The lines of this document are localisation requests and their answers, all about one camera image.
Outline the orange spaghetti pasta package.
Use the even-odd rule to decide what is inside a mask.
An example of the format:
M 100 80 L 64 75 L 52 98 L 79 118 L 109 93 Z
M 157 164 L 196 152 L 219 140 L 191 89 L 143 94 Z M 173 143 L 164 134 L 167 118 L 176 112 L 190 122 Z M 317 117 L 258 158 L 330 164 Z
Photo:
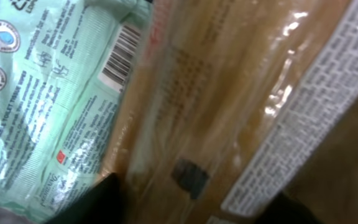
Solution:
M 356 99 L 358 0 L 155 1 L 100 174 L 125 223 L 239 223 Z

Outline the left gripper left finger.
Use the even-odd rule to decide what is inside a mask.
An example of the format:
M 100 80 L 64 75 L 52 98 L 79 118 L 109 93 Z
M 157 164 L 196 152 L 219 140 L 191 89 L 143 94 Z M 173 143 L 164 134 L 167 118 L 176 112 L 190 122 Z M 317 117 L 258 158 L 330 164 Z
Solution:
M 112 173 L 46 224 L 122 224 L 124 211 L 120 178 Z

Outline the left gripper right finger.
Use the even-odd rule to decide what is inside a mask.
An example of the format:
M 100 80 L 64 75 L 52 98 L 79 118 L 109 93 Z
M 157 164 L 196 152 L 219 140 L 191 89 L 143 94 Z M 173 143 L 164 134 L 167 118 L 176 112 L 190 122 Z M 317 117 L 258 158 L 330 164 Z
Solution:
M 280 192 L 255 224 L 322 224 L 302 203 Z

